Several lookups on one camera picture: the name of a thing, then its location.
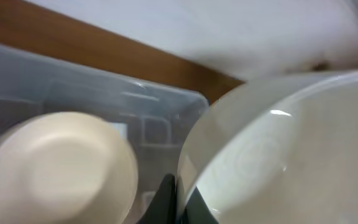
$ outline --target plastic bin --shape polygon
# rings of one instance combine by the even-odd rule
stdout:
[[[208,102],[197,92],[0,45],[0,135],[31,117],[57,111],[127,124],[139,186],[125,223],[141,217],[166,173],[177,173],[185,138],[207,109]]]

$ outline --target white wall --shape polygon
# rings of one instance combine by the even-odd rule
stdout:
[[[28,0],[235,77],[358,65],[348,0]]]

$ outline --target brown object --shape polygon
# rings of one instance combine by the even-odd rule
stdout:
[[[213,103],[242,81],[21,0],[0,0],[0,43],[152,82]]]

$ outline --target black object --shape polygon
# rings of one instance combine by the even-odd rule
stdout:
[[[177,195],[175,176],[167,174],[157,190],[149,208],[137,224],[218,224],[209,212],[200,192],[195,189],[184,214],[176,220]]]

